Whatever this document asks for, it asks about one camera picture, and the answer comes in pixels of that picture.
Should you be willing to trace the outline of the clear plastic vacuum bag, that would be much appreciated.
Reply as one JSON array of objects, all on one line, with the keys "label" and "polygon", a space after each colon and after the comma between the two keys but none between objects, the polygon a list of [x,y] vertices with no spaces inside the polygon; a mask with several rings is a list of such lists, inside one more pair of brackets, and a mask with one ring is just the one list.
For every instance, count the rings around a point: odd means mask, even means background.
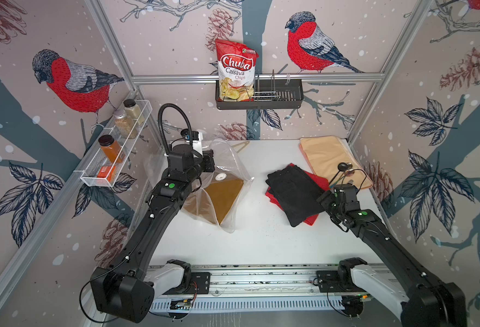
[{"label": "clear plastic vacuum bag", "polygon": [[195,220],[233,233],[237,207],[248,193],[253,177],[225,140],[204,141],[203,150],[213,151],[215,171],[201,174],[202,187],[189,195],[182,211]]}]

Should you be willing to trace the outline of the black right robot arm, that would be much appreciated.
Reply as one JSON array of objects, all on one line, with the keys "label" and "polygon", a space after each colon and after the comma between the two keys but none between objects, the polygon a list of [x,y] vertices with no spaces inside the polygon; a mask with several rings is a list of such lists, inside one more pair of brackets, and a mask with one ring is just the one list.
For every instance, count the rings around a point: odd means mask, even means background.
[{"label": "black right robot arm", "polygon": [[342,231],[352,232],[367,244],[397,282],[382,277],[364,260],[350,258],[338,265],[337,279],[342,289],[356,287],[372,295],[403,326],[466,326],[464,292],[422,266],[373,211],[360,207],[357,194],[354,185],[337,185],[317,202]]}]

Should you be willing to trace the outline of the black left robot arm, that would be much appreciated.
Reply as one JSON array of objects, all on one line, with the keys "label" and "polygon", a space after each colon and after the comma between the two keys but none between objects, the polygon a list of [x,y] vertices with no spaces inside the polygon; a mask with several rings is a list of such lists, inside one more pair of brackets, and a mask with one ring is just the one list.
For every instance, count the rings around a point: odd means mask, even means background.
[{"label": "black left robot arm", "polygon": [[107,268],[98,267],[90,280],[98,311],[113,319],[139,323],[149,313],[154,300],[167,292],[185,294],[195,289],[190,264],[169,260],[147,276],[150,260],[173,218],[180,212],[193,183],[204,172],[215,170],[214,152],[198,152],[189,144],[179,144],[167,155],[168,167],[153,188],[148,209],[122,251]]}]

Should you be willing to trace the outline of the brown trousers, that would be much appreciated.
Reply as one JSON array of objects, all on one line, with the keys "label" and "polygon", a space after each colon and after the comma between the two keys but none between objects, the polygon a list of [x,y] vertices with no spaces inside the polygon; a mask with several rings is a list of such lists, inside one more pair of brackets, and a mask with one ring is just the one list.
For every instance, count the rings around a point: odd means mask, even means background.
[{"label": "brown trousers", "polygon": [[221,227],[234,230],[234,206],[245,181],[231,172],[202,174],[203,186],[191,193],[185,201],[183,211],[195,219],[204,220]]}]

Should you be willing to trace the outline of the Chuba cassava chips bag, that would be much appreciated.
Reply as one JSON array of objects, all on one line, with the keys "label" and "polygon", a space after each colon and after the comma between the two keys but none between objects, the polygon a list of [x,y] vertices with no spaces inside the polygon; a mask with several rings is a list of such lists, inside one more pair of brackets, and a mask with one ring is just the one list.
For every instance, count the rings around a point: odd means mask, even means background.
[{"label": "Chuba cassava chips bag", "polygon": [[219,100],[224,102],[251,101],[255,89],[258,54],[246,45],[228,40],[215,41]]}]

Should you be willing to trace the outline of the copper spoon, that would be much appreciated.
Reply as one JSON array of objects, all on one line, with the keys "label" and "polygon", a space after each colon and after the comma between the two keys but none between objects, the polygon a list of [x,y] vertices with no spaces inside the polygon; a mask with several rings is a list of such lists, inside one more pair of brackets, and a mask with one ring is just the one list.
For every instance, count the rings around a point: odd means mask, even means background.
[{"label": "copper spoon", "polygon": [[353,176],[355,173],[355,170],[354,169],[347,169],[345,172],[344,172],[344,176],[345,177],[351,177]]}]

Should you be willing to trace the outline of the black spoon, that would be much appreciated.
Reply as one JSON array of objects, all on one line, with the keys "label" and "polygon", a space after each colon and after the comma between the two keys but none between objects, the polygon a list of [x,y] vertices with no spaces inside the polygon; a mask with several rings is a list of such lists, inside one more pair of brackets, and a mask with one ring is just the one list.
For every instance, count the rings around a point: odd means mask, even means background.
[{"label": "black spoon", "polygon": [[334,175],[334,177],[331,178],[329,181],[329,185],[333,186],[335,179],[338,177],[339,174],[345,173],[347,170],[352,169],[352,163],[349,162],[341,162],[337,165],[337,173]]}]

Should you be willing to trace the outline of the beige spice jar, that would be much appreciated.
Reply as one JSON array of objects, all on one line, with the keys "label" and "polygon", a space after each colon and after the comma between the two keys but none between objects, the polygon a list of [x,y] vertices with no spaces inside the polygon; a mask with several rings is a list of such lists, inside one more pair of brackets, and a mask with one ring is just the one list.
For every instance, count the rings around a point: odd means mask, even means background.
[{"label": "beige spice jar", "polygon": [[135,139],[138,136],[134,121],[126,114],[124,109],[115,110],[113,116],[115,126],[119,130],[121,137],[125,139]]}]

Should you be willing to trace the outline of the pale spice jar black lid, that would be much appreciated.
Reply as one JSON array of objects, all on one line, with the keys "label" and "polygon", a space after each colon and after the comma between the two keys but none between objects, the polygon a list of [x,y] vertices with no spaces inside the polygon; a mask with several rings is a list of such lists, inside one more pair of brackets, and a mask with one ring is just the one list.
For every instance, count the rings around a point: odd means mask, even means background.
[{"label": "pale spice jar black lid", "polygon": [[128,117],[135,119],[139,125],[143,125],[145,117],[142,114],[140,106],[134,99],[124,100],[124,109]]}]

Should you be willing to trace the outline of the orange spice jar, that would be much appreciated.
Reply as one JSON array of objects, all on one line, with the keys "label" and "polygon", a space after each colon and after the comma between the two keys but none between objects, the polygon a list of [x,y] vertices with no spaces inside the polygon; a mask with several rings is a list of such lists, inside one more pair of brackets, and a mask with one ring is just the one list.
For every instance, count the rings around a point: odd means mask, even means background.
[{"label": "orange spice jar", "polygon": [[120,144],[112,135],[102,135],[99,137],[98,143],[110,163],[124,163],[125,155],[121,150]]}]

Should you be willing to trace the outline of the small orange box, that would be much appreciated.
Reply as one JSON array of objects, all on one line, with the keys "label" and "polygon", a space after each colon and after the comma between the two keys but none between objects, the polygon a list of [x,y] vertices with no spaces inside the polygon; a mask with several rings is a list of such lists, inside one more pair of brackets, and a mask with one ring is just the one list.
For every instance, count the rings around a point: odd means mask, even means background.
[{"label": "small orange box", "polygon": [[111,183],[115,177],[116,170],[116,165],[102,166],[96,177],[107,180],[109,183]]}]

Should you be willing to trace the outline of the clear acrylic wall shelf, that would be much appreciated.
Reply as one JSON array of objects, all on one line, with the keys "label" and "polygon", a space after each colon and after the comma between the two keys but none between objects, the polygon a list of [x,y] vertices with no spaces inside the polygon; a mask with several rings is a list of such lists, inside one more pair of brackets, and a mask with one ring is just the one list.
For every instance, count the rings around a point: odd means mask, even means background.
[{"label": "clear acrylic wall shelf", "polygon": [[138,118],[133,118],[133,126],[126,124],[124,128],[116,125],[105,128],[101,133],[102,142],[94,143],[96,154],[87,167],[81,171],[81,181],[88,187],[126,186],[120,177],[122,170],[131,164],[130,155],[135,148],[139,136],[147,127],[152,107],[149,101],[138,99],[135,104],[140,108]]}]

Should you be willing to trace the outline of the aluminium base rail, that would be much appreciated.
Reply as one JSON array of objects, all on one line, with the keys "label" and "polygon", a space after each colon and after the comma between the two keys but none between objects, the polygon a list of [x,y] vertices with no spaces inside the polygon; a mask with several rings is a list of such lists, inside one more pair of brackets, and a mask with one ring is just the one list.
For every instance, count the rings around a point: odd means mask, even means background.
[{"label": "aluminium base rail", "polygon": [[409,297],[385,264],[363,264],[343,281],[336,264],[202,265],[191,290],[160,295],[150,313],[181,319],[190,313],[336,311],[362,314],[377,301],[399,317]]}]

